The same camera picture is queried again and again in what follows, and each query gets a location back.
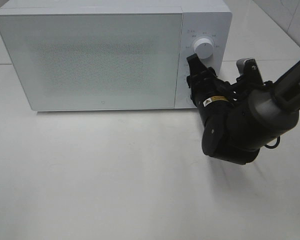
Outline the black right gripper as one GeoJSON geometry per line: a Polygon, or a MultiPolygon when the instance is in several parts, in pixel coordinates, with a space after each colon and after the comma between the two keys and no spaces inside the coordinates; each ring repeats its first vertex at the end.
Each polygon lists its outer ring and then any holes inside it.
{"type": "Polygon", "coordinates": [[[190,99],[198,110],[217,108],[233,109],[233,104],[217,89],[222,81],[217,79],[215,72],[207,68],[195,53],[186,58],[189,75],[186,78],[190,89],[190,99]]]}

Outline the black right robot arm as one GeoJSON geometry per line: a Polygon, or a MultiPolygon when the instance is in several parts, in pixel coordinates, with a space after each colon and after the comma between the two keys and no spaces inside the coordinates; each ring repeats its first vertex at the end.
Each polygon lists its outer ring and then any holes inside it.
{"type": "Polygon", "coordinates": [[[278,145],[281,135],[297,125],[300,60],[277,81],[263,81],[255,59],[239,59],[233,84],[219,79],[196,54],[187,63],[186,81],[204,127],[201,148],[206,156],[251,163],[261,148],[278,145]]]}

